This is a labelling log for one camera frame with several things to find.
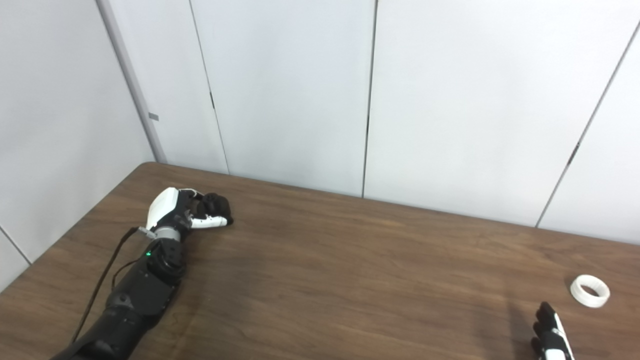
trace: white robotic hand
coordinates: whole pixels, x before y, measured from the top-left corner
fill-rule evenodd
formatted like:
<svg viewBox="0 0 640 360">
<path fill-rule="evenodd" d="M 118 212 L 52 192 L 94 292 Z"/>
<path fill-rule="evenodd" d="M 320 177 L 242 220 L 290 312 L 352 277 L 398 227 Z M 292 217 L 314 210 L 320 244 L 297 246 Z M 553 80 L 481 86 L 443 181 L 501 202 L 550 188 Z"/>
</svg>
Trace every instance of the white robotic hand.
<svg viewBox="0 0 640 360">
<path fill-rule="evenodd" d="M 196 213 L 191 213 L 189 205 L 192 200 L 199 200 Z M 154 231 L 164 222 L 181 220 L 184 227 L 190 229 L 206 229 L 231 225 L 229 201 L 215 193 L 202 195 L 194 189 L 167 188 L 156 197 L 149 207 L 147 230 Z"/>
<path fill-rule="evenodd" d="M 548 302 L 540 304 L 536 312 L 538 321 L 533 324 L 536 338 L 531 346 L 540 360 L 575 360 L 564 333 L 560 317 Z"/>
</svg>

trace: prosthetic hand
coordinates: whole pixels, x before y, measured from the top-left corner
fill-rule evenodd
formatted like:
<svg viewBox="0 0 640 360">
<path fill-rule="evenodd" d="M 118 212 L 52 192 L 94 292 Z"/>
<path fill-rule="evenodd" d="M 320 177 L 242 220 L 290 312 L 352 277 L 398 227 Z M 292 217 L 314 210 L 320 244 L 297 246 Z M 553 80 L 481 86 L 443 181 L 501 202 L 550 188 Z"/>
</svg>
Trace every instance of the prosthetic hand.
<svg viewBox="0 0 640 360">
<path fill-rule="evenodd" d="M 531 339 L 531 346 L 538 358 L 540 360 L 575 360 L 560 317 L 548 302 L 540 304 L 536 318 L 538 321 L 533 324 L 533 330 L 537 338 Z"/>
<path fill-rule="evenodd" d="M 199 203 L 192 213 L 194 201 Z M 131 228 L 120 240 L 71 344 L 52 360 L 128 359 L 142 336 L 160 321 L 180 285 L 186 270 L 182 248 L 188 232 L 232 223 L 227 199 L 215 193 L 203 195 L 194 189 L 176 188 L 160 193 L 149 207 L 147 226 Z M 152 241 L 112 289 L 100 318 L 76 339 L 120 247 L 136 231 L 145 233 Z"/>
</svg>

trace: black robotic forearm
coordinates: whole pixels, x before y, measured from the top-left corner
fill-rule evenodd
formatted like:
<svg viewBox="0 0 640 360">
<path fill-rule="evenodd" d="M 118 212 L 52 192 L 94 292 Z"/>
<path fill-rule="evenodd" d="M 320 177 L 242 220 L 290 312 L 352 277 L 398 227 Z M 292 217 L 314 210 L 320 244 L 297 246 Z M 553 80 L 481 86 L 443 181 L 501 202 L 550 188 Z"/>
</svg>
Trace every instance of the black robotic forearm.
<svg viewBox="0 0 640 360">
<path fill-rule="evenodd" d="M 180 233 L 172 229 L 157 233 L 169 236 L 147 247 L 109 295 L 100 318 L 51 360 L 126 360 L 156 326 L 185 271 Z"/>
<path fill-rule="evenodd" d="M 199 203 L 192 213 L 194 200 Z M 128 359 L 142 336 L 160 321 L 180 285 L 186 269 L 182 244 L 188 232 L 233 222 L 231 207 L 223 196 L 203 195 L 194 189 L 165 189 L 149 208 L 146 228 L 140 228 L 154 240 L 113 288 L 95 324 L 51 360 Z M 132 228 L 120 240 L 99 284 L 124 241 L 135 231 L 136 228 Z"/>
</svg>

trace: wire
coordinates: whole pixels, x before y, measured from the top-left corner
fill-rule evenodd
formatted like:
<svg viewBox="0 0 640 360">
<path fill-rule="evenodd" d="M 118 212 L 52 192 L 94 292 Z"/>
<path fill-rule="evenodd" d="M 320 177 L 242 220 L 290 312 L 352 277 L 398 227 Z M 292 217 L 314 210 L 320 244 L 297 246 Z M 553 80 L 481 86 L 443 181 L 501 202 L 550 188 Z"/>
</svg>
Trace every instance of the wire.
<svg viewBox="0 0 640 360">
<path fill-rule="evenodd" d="M 80 334 L 80 330 L 82 330 L 82 326 L 84 325 L 84 321 L 86 320 L 86 317 L 89 315 L 89 311 L 91 311 L 91 306 L 93 305 L 93 302 L 95 301 L 95 297 L 98 295 L 98 291 L 100 290 L 100 286 L 102 285 L 102 282 L 104 281 L 104 278 L 107 276 L 107 273 L 109 272 L 109 269 L 111 268 L 111 265 L 113 264 L 113 261 L 118 256 L 118 253 L 120 252 L 120 249 L 122 248 L 122 245 L 125 243 L 125 241 L 127 241 L 127 239 L 129 239 L 131 237 L 131 235 L 135 234 L 136 231 L 138 231 L 137 227 L 130 228 L 129 231 L 127 231 L 127 233 L 124 234 L 122 239 L 120 239 L 120 242 L 118 243 L 118 246 L 113 251 L 113 255 L 111 255 L 111 259 L 109 259 L 109 263 L 107 263 L 107 266 L 102 271 L 102 275 L 100 275 L 100 279 L 98 280 L 98 283 L 95 285 L 95 289 L 93 289 L 93 293 L 91 294 L 91 298 L 89 299 L 89 303 L 86 305 L 86 309 L 84 309 L 84 314 L 82 315 L 82 318 L 80 319 L 80 323 L 78 324 L 78 328 L 76 329 L 76 332 L 74 333 L 74 335 L 71 337 L 71 344 L 76 342 L 76 340 L 78 338 L 78 334 Z"/>
<path fill-rule="evenodd" d="M 112 289 L 112 290 L 113 290 L 113 288 L 115 288 L 115 287 L 116 287 L 116 276 L 118 276 L 118 274 L 119 274 L 122 270 L 124 270 L 127 266 L 131 266 L 131 265 L 135 264 L 138 260 L 139 260 L 139 259 L 131 260 L 130 262 L 128 262 L 128 263 L 126 263 L 126 264 L 122 265 L 122 266 L 118 269 L 118 271 L 116 271 L 116 273 L 115 273 L 115 274 L 113 274 L 113 277 L 111 278 L 111 289 Z"/>
</svg>

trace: robotic hand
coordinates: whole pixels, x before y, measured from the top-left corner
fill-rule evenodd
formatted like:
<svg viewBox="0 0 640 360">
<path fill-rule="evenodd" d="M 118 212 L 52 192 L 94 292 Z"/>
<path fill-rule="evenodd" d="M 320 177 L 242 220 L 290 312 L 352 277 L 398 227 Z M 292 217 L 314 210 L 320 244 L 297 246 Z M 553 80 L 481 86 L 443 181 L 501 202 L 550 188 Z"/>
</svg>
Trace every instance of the robotic hand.
<svg viewBox="0 0 640 360">
<path fill-rule="evenodd" d="M 531 346 L 539 359 L 575 360 L 560 317 L 548 302 L 540 304 L 536 318 L 538 321 L 533 324 L 533 330 L 537 338 L 531 339 Z"/>
<path fill-rule="evenodd" d="M 191 212 L 193 201 L 199 202 L 195 213 Z M 51 360 L 128 359 L 142 336 L 160 321 L 180 285 L 186 269 L 182 246 L 188 232 L 231 224 L 231 208 L 222 196 L 176 188 L 160 193 L 149 208 L 147 226 L 133 227 L 118 244 L 92 298 L 130 235 L 145 233 L 152 239 L 149 246 L 113 288 L 94 325 L 76 340 L 78 328 L 71 344 Z"/>
</svg>

